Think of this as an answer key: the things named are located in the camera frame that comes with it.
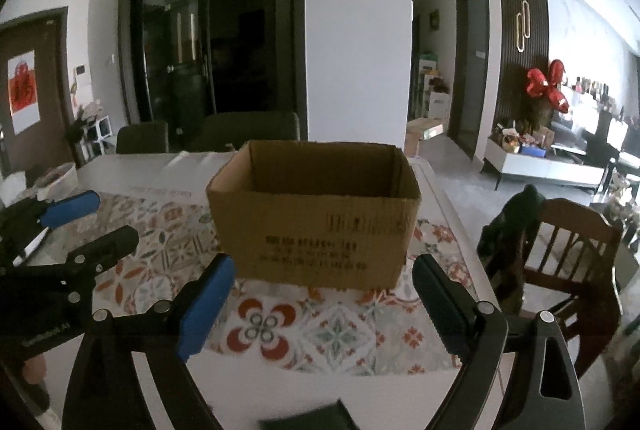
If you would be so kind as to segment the person's left hand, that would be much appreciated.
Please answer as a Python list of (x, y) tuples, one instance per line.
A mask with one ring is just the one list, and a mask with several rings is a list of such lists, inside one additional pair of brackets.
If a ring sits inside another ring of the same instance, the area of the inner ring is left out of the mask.
[(38, 410), (45, 412), (50, 407), (50, 396), (46, 387), (47, 363), (43, 354), (29, 358), (22, 367), (25, 392)]

